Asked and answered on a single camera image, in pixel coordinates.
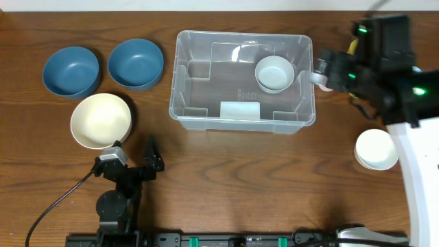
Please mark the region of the pink plastic cup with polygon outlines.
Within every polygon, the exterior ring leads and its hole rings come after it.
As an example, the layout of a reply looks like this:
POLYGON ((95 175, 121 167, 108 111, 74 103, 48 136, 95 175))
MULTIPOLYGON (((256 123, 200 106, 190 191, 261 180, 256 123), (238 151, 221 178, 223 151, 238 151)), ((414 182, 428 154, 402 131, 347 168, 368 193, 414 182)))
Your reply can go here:
POLYGON ((322 91, 325 91, 325 92, 331 92, 331 91, 333 91, 333 89, 329 89, 329 88, 327 88, 327 87, 325 87, 325 86, 322 86, 322 85, 319 85, 319 88, 320 88, 322 91))

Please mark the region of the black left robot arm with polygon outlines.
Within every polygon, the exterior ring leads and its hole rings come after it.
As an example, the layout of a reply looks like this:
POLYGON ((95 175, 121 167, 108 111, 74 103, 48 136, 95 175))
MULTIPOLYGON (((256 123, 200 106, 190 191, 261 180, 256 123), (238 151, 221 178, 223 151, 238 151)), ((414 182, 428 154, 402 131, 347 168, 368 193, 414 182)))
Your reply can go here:
POLYGON ((99 229, 106 233, 131 233, 137 229, 137 219, 143 183, 156 179, 165 169, 156 140, 150 137, 143 153, 143 164, 128 167, 128 156, 121 142, 103 150, 95 158, 92 173, 115 183, 115 189, 103 193, 96 203, 99 229))

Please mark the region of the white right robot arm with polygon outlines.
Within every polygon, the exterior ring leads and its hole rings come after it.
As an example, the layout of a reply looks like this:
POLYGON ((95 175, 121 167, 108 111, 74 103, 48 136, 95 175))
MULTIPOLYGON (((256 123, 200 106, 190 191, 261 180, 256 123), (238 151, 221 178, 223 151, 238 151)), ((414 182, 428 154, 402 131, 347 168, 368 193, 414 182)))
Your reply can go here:
POLYGON ((438 71, 413 70, 410 18, 368 13, 352 24, 353 54, 326 50, 313 84, 350 93, 376 110, 399 155, 410 212, 410 246, 438 245, 438 71))

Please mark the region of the light blue plastic cup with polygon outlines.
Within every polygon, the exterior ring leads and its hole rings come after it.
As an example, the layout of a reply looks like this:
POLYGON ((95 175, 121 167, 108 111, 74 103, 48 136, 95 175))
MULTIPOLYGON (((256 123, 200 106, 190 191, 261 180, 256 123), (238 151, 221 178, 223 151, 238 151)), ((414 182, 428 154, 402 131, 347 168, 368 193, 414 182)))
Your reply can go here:
POLYGON ((415 67, 415 66, 412 67, 412 71, 417 72, 417 73, 422 72, 421 69, 419 69, 418 67, 415 67))

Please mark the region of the small white bowl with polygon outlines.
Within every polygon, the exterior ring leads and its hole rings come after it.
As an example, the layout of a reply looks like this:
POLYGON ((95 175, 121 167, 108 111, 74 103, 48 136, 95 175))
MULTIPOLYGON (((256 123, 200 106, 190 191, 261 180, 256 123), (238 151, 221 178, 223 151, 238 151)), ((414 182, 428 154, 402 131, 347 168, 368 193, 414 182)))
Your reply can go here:
POLYGON ((379 129, 369 129, 358 136, 354 155, 363 167, 377 171, 394 167, 399 159, 391 136, 379 129))

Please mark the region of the small grey bowl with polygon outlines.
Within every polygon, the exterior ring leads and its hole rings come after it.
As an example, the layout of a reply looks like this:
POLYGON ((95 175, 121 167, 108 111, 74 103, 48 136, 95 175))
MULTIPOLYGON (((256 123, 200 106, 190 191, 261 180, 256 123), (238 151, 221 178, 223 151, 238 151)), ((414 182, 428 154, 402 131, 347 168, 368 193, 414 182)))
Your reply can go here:
POLYGON ((277 94, 292 85, 296 68, 285 58, 268 56, 257 63, 254 75, 262 91, 277 94))

